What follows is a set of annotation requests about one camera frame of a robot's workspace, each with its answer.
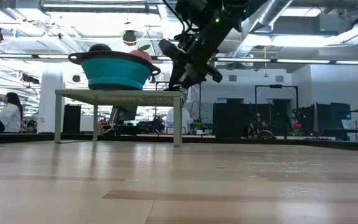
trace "robotic arm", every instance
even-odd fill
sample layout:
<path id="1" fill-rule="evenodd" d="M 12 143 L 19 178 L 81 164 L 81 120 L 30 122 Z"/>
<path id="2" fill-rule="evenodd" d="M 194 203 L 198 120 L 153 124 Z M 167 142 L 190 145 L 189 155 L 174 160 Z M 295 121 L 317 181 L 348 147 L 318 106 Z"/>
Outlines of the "robotic arm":
<path id="1" fill-rule="evenodd" d="M 168 90 L 179 90 L 180 87 L 188 89 L 205 81 L 207 74 L 219 83 L 222 75 L 208 65 L 208 61 L 214 54 L 219 53 L 218 47 L 231 29 L 235 28 L 241 32 L 241 22 L 267 1 L 178 0 L 175 7 L 180 15 L 178 18 L 183 19 L 179 20 L 182 24 L 184 21 L 188 28 L 175 36 L 175 40 L 179 41 L 178 46 L 165 39 L 158 43 L 164 55 L 173 61 Z"/>

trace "desk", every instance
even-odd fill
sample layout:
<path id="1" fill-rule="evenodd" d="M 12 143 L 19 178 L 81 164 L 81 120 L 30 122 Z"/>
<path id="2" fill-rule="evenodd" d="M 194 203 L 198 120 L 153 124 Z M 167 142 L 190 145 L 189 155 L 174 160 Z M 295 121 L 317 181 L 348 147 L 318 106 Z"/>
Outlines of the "desk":
<path id="1" fill-rule="evenodd" d="M 181 98 L 177 91 L 56 90 L 55 142 L 61 143 L 62 98 L 93 105 L 93 140 L 98 140 L 98 106 L 173 106 L 173 145 L 181 145 Z"/>

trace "green leaf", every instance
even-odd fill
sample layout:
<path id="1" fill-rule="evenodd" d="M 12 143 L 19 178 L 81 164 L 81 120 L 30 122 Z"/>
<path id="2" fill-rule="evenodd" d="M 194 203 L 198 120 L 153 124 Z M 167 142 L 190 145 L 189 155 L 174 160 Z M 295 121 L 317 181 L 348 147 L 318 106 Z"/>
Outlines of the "green leaf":
<path id="1" fill-rule="evenodd" d="M 143 52 L 143 51 L 149 49 L 150 47 L 151 47 L 150 44 L 146 44 L 145 46 L 139 47 L 138 50 L 140 50 L 141 52 Z"/>

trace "white shirt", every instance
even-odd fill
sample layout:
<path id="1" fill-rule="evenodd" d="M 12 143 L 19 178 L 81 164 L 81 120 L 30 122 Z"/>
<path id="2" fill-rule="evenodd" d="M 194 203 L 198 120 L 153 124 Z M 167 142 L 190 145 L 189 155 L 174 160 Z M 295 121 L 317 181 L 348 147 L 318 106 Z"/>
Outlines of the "white shirt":
<path id="1" fill-rule="evenodd" d="M 5 105 L 0 111 L 0 121 L 5 126 L 5 132 L 19 133 L 22 124 L 19 107 L 10 103 Z"/>
<path id="2" fill-rule="evenodd" d="M 181 126 L 182 133 L 186 134 L 190 131 L 189 124 L 193 124 L 193 120 L 190 118 L 189 111 L 182 108 L 181 109 Z M 165 131 L 168 131 L 168 128 L 173 127 L 173 108 L 167 114 L 167 120 L 165 121 Z"/>

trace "basket handle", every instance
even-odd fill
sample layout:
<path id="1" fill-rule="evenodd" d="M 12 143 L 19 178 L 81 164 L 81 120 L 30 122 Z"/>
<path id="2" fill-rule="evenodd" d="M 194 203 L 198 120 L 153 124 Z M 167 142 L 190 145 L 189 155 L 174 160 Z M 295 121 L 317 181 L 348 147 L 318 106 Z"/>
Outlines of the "basket handle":
<path id="1" fill-rule="evenodd" d="M 152 71 L 151 76 L 156 76 L 159 75 L 161 73 L 161 69 L 158 68 L 157 66 L 153 65 L 150 67 L 150 70 Z"/>
<path id="2" fill-rule="evenodd" d="M 73 53 L 68 56 L 68 60 L 77 65 L 81 65 L 83 58 L 82 56 L 82 53 Z"/>

